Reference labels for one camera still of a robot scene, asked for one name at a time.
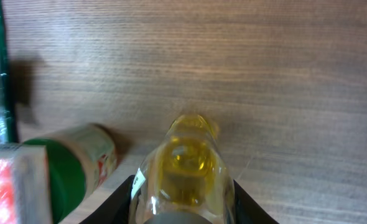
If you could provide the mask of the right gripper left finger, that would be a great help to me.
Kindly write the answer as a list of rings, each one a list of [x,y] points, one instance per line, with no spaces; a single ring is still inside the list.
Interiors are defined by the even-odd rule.
[[[128,224],[134,175],[130,175],[91,215],[80,224]]]

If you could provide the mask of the orange tissue box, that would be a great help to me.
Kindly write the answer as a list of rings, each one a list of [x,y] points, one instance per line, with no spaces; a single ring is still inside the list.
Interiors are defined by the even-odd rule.
[[[0,224],[53,223],[43,146],[0,144]]]

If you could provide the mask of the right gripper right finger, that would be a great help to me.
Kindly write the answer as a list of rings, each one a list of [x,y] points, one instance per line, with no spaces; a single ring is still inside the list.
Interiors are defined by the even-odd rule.
[[[236,224],[279,224],[237,183],[235,187]]]

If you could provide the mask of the green lidded jar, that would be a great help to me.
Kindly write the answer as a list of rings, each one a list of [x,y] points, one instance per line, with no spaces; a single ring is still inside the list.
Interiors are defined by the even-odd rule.
[[[88,198],[118,166],[106,127],[90,123],[24,141],[47,151],[52,218],[59,223]]]

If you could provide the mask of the yellow oil bottle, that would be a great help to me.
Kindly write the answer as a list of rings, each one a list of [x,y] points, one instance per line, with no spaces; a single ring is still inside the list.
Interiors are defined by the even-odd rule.
[[[128,222],[235,223],[234,183],[217,151],[217,134],[203,116],[179,116],[137,170]]]

